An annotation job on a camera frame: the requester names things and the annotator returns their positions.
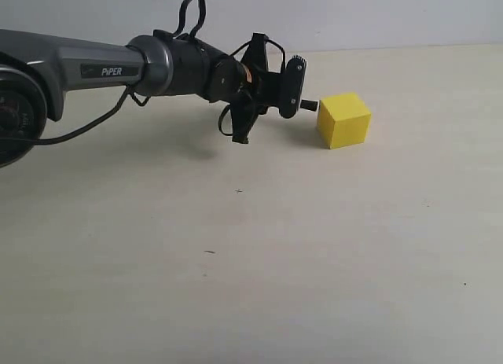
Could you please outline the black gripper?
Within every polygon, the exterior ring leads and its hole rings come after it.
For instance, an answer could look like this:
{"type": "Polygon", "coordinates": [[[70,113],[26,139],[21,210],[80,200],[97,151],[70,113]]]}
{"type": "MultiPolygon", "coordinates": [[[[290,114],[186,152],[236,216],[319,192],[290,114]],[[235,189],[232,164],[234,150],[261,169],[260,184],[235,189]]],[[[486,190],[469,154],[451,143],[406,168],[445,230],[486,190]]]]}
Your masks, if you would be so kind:
{"type": "Polygon", "coordinates": [[[264,115],[269,108],[278,109],[282,72],[286,68],[285,49],[268,35],[254,33],[246,43],[240,45],[230,55],[237,61],[244,73],[238,96],[229,103],[232,142],[248,144],[251,129],[259,115],[264,115]],[[269,69],[266,48],[274,46],[280,51],[281,65],[278,72],[269,69]]]}

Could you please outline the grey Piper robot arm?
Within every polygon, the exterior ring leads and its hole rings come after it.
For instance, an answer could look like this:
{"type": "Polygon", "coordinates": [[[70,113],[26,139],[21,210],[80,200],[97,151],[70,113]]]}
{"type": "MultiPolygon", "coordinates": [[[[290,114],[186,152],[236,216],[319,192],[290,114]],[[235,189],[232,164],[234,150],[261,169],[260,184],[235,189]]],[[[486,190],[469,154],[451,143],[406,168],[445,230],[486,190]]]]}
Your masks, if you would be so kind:
{"type": "Polygon", "coordinates": [[[224,101],[232,138],[245,143],[256,118],[281,103],[283,75],[268,69],[268,41],[253,35],[237,60],[193,32],[156,30],[117,46],[2,30],[1,164],[47,144],[42,132],[48,120],[61,119],[67,92],[116,86],[140,105],[158,96],[224,101]]]}

